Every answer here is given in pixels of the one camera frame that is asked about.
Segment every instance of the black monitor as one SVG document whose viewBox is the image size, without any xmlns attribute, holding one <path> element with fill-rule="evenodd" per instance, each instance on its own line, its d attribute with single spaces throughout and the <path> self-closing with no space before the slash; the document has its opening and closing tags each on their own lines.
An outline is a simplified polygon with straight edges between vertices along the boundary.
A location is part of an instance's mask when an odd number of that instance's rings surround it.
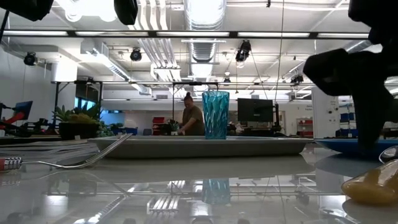
<svg viewBox="0 0 398 224">
<path fill-rule="evenodd" d="M 272 100 L 238 98 L 238 121 L 274 122 Z"/>
<path fill-rule="evenodd" d="M 24 117 L 21 120 L 27 120 L 29 118 L 29 113 L 30 113 L 30 109 L 32 108 L 32 104 L 33 104 L 33 101 L 17 103 L 15 105 L 15 107 L 13 108 L 14 115 L 19 112 L 23 112 Z"/>
</svg>

